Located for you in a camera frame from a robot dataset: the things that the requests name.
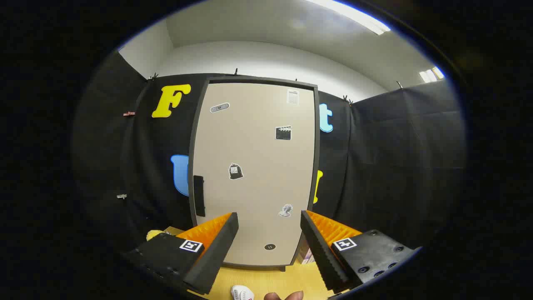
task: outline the hand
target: hand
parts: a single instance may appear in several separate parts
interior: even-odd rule
[[[303,299],[303,291],[295,291],[294,293],[290,294],[285,298],[285,300],[302,300]],[[281,298],[276,293],[268,293],[265,295],[264,300],[281,300]]]

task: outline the ceiling light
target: ceiling light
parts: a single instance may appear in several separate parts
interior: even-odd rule
[[[355,22],[365,26],[366,28],[372,30],[377,35],[380,35],[386,31],[390,31],[390,28],[387,27],[385,24],[379,22],[378,20],[372,18],[371,16],[363,12],[360,12],[348,5],[345,5],[345,4],[342,4],[342,3],[339,3],[333,0],[306,0],[306,1],[318,4],[327,9],[336,11],[337,13],[340,13],[341,15],[344,15],[354,20]]]
[[[431,82],[435,82],[437,81],[437,77],[435,76],[435,74],[433,73],[433,71],[431,70],[427,70],[426,71],[426,74],[428,76],[428,78],[430,79]]]
[[[420,72],[420,77],[422,77],[424,83],[431,82],[430,78],[427,76],[426,71]]]
[[[438,79],[444,78],[444,74],[439,70],[439,68],[434,67],[433,69],[431,69],[431,71],[433,71],[433,73],[437,76]]]

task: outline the beige door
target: beige door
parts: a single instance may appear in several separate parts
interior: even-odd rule
[[[206,216],[197,216],[198,224],[238,214],[239,231],[225,263],[291,264],[302,232],[300,211],[308,208],[314,192],[315,129],[313,90],[208,85],[198,115],[192,174],[204,177]]]

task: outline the wooden table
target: wooden table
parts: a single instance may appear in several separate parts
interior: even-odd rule
[[[263,297],[271,292],[277,293],[283,300],[291,293],[300,290],[303,290],[305,300],[325,300],[334,295],[333,291],[326,289],[316,262],[302,265],[297,259],[294,265],[286,267],[285,272],[275,268],[254,270],[222,267],[211,292],[200,296],[206,299],[232,300],[230,289],[235,285],[243,285],[252,290],[255,295],[254,300],[263,300]]]

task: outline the white wall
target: white wall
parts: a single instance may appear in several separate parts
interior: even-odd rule
[[[352,101],[385,93],[374,81],[344,65],[295,48],[260,42],[224,41],[174,49],[157,68],[159,76],[230,73],[316,84],[323,92]]]
[[[174,45],[163,20],[130,39],[118,53],[144,78],[148,78],[172,49]]]

